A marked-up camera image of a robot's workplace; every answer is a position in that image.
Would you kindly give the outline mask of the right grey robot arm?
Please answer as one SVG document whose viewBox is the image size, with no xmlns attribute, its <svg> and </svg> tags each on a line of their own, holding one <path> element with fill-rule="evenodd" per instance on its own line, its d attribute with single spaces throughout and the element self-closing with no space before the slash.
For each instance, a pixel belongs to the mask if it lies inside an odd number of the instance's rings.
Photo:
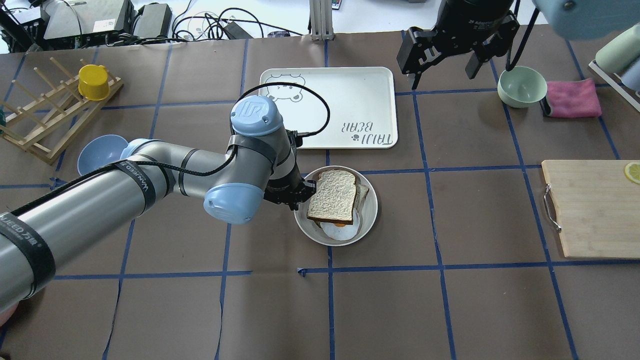
<svg viewBox="0 0 640 360">
<path fill-rule="evenodd" d="M 410 27 L 397 53 L 403 75 L 418 88 L 423 74 L 450 57 L 469 54 L 465 66 L 473 80 L 494 57 L 505 57 L 511 71 L 521 59 L 534 25 L 543 15 L 554 32 L 567 40 L 601 38 L 639 22 L 637 0 L 535 0 L 534 11 L 517 49 L 521 24 L 518 0 L 443 0 L 431 29 Z"/>
</svg>

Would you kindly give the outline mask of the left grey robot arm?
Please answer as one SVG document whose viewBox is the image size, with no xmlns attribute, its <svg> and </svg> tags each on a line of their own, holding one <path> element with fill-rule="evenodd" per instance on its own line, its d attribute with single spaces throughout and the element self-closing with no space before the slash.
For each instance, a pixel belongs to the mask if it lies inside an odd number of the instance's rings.
<svg viewBox="0 0 640 360">
<path fill-rule="evenodd" d="M 230 112 L 225 153 L 135 139 L 121 155 L 1 214 L 1 312 L 29 299 L 59 269 L 171 193 L 203 199 L 228 224 L 251 221 L 265 201 L 297 210 L 316 193 L 297 165 L 302 136 L 286 130 L 274 100 L 250 95 Z"/>
</svg>

